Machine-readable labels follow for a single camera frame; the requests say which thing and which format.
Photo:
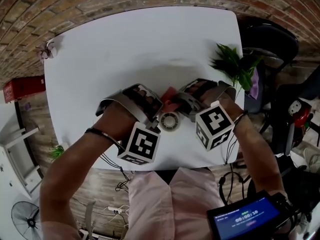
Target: wristband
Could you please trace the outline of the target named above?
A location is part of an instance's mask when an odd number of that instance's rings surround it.
[[[125,151],[124,147],[122,145],[120,145],[114,138],[112,138],[110,135],[108,135],[107,133],[101,131],[101,130],[98,130],[96,128],[88,128],[86,129],[85,131],[85,134],[87,133],[92,133],[92,134],[95,134],[95,135],[99,135],[99,136],[102,136],[106,139],[108,139],[109,141],[111,141],[113,144],[116,145],[116,147],[120,150],[120,151]]]
[[[243,111],[243,113],[242,113],[241,115],[239,115],[239,116],[234,120],[234,127],[236,127],[237,124],[240,122],[240,120],[241,120],[244,116],[246,116],[247,114],[248,114],[248,111],[247,111],[247,110]]]

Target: black and white cube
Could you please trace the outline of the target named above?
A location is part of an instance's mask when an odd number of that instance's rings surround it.
[[[135,122],[125,151],[118,158],[136,165],[150,164],[155,160],[160,135]]]
[[[195,115],[195,125],[196,138],[207,151],[226,142],[235,127],[218,100]]]

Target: white table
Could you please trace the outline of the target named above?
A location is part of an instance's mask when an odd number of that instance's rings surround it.
[[[242,46],[236,15],[206,7],[157,7],[100,18],[53,39],[57,55],[45,60],[45,84],[50,114],[59,143],[73,144],[97,119],[101,99],[141,83],[161,96],[196,78],[231,81],[209,66],[217,43]],[[243,107],[244,92],[236,102]],[[225,163],[229,140],[206,152],[196,139],[195,124],[182,119],[172,133],[162,131],[155,162],[136,165],[106,154],[124,170],[200,168]],[[231,153],[232,163],[238,152]],[[114,169],[99,158],[95,168]]]

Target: brick wall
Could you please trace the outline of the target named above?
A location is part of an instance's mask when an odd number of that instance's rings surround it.
[[[203,6],[270,19],[292,31],[303,52],[320,48],[320,0],[0,0],[0,85],[43,74],[35,47],[108,15],[158,6]]]

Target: power strip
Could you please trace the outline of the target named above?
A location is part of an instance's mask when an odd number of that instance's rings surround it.
[[[109,211],[112,211],[116,214],[121,214],[121,213],[125,213],[126,210],[125,209],[122,209],[122,208],[117,208],[117,207],[112,207],[112,206],[108,206],[108,210]]]

